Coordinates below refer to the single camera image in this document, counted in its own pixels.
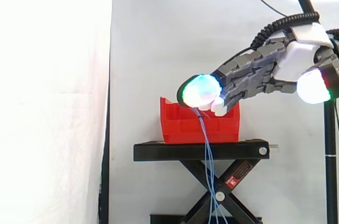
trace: bolt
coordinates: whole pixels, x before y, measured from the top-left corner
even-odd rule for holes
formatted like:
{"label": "bolt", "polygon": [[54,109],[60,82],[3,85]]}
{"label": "bolt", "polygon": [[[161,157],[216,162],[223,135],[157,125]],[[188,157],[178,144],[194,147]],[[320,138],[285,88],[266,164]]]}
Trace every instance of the bolt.
{"label": "bolt", "polygon": [[267,148],[266,147],[260,147],[259,148],[259,154],[266,155],[267,154]]}
{"label": "bolt", "polygon": [[225,194],[223,194],[221,191],[218,191],[218,192],[216,193],[216,199],[217,199],[219,202],[223,201],[223,200],[225,199]]}

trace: blue wire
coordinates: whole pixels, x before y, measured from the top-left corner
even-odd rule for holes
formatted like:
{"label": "blue wire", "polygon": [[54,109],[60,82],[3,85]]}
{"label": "blue wire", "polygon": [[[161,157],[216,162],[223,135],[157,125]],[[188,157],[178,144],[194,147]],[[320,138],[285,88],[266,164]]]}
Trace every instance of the blue wire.
{"label": "blue wire", "polygon": [[228,224],[227,219],[224,215],[224,213],[219,209],[219,205],[217,202],[217,199],[215,197],[216,192],[215,192],[215,187],[214,187],[214,180],[215,180],[215,169],[214,169],[214,164],[213,164],[213,153],[211,146],[208,141],[207,137],[207,132],[206,132],[206,127],[205,123],[203,122],[203,118],[200,114],[200,112],[197,109],[193,109],[193,112],[198,116],[202,132],[205,137],[205,175],[206,175],[206,181],[207,181],[207,186],[211,194],[211,201],[210,201],[210,214],[209,214],[209,219],[208,219],[208,224],[211,223],[211,216],[213,213],[213,205],[215,209],[215,214],[216,214],[216,223],[219,224],[219,219],[218,219],[218,210],[221,213],[222,218],[225,221],[225,224]]}

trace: red plastic bin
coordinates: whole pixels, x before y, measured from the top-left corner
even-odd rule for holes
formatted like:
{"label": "red plastic bin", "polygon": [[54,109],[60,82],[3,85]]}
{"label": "red plastic bin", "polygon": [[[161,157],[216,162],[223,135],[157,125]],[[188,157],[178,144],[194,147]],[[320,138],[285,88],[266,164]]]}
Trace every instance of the red plastic bin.
{"label": "red plastic bin", "polygon": [[[211,111],[201,112],[209,142],[237,142],[239,140],[240,108],[237,104],[223,117]],[[197,115],[188,107],[160,98],[160,121],[166,144],[199,144],[205,138]]]}

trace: green light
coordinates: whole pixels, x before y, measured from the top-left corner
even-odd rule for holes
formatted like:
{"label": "green light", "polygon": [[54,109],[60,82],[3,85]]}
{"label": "green light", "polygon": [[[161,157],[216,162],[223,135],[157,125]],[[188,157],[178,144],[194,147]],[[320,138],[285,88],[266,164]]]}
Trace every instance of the green light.
{"label": "green light", "polygon": [[331,99],[319,69],[304,73],[297,82],[299,97],[309,104],[317,104]]}
{"label": "green light", "polygon": [[184,88],[182,99],[187,106],[200,107],[210,104],[221,93],[221,87],[215,77],[199,75]]}

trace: white backdrop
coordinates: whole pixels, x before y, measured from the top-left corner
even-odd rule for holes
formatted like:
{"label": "white backdrop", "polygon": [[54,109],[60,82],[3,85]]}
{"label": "white backdrop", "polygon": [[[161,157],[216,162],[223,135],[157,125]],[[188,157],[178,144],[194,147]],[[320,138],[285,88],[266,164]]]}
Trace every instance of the white backdrop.
{"label": "white backdrop", "polygon": [[112,0],[0,4],[0,223],[95,224]]}
{"label": "white backdrop", "polygon": [[[283,13],[301,12],[292,0],[267,1]],[[324,27],[339,28],[339,1],[314,1]],[[184,214],[200,198],[204,189],[179,163],[134,163],[132,146],[161,139],[160,96],[175,101],[183,81],[216,69],[277,18],[259,0],[114,0],[113,224]],[[241,139],[262,138],[280,151],[260,162],[235,194],[266,224],[325,223],[322,105],[279,93],[240,104]]]}

